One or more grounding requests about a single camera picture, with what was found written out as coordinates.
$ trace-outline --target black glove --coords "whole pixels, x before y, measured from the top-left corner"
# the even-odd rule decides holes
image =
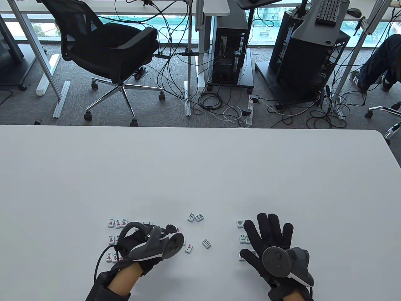
[[[170,233],[176,233],[177,229],[173,225],[167,225],[166,228],[162,229],[164,234],[162,237],[165,237],[166,235]],[[124,258],[128,258],[128,255],[130,251],[136,247],[139,244],[143,244],[146,242],[145,240],[145,233],[142,230],[135,231],[133,234],[124,237],[123,244],[122,246],[119,246],[118,244],[115,246],[115,250],[118,251],[121,256]],[[156,257],[153,259],[145,260],[145,261],[138,261],[139,265],[141,266],[142,270],[144,271],[142,276],[146,275],[155,264],[158,264],[160,261],[162,261],[163,258],[161,257]]]
[[[269,214],[269,216],[267,216],[266,213],[259,213],[257,215],[257,222],[259,223],[261,237],[259,236],[254,223],[250,220],[244,222],[244,229],[259,258],[248,249],[241,250],[241,257],[253,266],[260,276],[270,278],[271,275],[267,272],[262,263],[261,258],[263,252],[271,246],[277,246],[284,250],[289,249],[294,227],[292,224],[285,224],[283,227],[283,233],[281,233],[280,221],[278,216],[275,214]]]
[[[254,223],[250,220],[244,222],[244,229],[248,234],[249,241],[258,254],[256,257],[250,250],[242,249],[241,257],[243,257],[251,266],[255,268],[261,277],[270,285],[272,290],[269,292],[271,300],[281,300],[285,296],[291,294],[294,290],[298,290],[306,301],[312,300],[308,289],[299,282],[290,278],[277,278],[272,276],[265,269],[262,263],[263,252],[271,246],[277,246],[287,250],[291,246],[291,238],[294,227],[292,224],[285,224],[283,232],[281,232],[280,221],[275,214],[259,213],[257,215],[259,223],[260,236],[256,230]]]

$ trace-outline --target power strip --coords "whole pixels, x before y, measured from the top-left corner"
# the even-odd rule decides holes
[[[253,120],[253,105],[255,103],[259,102],[259,98],[256,95],[249,95],[249,100],[248,100],[248,110],[251,110],[251,114],[249,115],[249,117],[247,118],[247,122],[246,124],[248,125],[248,127],[252,126],[252,120]]]

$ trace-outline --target glass window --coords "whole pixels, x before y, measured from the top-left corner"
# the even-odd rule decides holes
[[[14,37],[25,37],[18,22],[6,22],[6,25]],[[32,23],[32,27],[38,37],[60,37],[60,30],[55,23]]]
[[[264,7],[258,8],[255,11],[254,22],[252,23],[251,33],[249,36],[250,45],[274,45],[280,25],[283,19],[283,15],[286,11],[293,10],[295,7]],[[247,18],[249,17],[249,11],[245,12]],[[38,19],[41,15],[29,15],[31,18]],[[117,15],[100,15],[100,19],[103,23],[107,22],[118,22]],[[123,20],[140,21],[152,18],[152,16],[130,16],[130,15],[119,15]],[[165,16],[167,23],[170,27],[170,32],[172,32],[172,42],[177,44],[181,42],[186,44],[188,42],[188,29],[186,28],[187,18],[184,16]],[[6,22],[11,34],[18,38],[24,37],[24,33],[18,24],[18,22]],[[162,16],[157,16],[149,21],[143,22],[142,24],[127,24],[134,26],[138,29],[143,29],[146,26],[151,26],[159,31],[158,39],[161,43],[167,43],[169,33],[166,28],[166,23]],[[60,31],[54,22],[42,22],[42,23],[32,23],[36,34],[41,37],[41,41],[45,41],[46,37],[49,40],[53,40],[60,37]],[[344,21],[341,29],[348,34],[351,39],[348,43],[348,47],[354,47],[358,42],[361,30],[359,30],[354,36],[354,28],[356,27],[356,21]],[[372,35],[366,37],[364,47],[376,47],[379,46],[382,41],[386,38],[387,34],[393,35],[395,33],[401,33],[401,22],[394,22],[391,26],[388,26],[388,22],[380,22],[375,32]],[[212,31],[214,27],[214,18],[212,18]],[[192,27],[192,42],[197,44],[199,40],[199,33]]]

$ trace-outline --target skin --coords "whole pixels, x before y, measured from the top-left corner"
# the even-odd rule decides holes
[[[136,262],[129,267],[119,271],[119,273],[112,280],[108,288],[116,294],[126,297],[130,293],[142,273],[143,270]],[[294,291],[290,295],[285,297],[284,301],[304,301],[304,299],[298,293],[298,291]]]

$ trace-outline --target wrist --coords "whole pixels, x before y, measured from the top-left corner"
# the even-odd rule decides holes
[[[143,272],[139,263],[136,262],[120,270],[107,288],[120,296],[126,297]]]

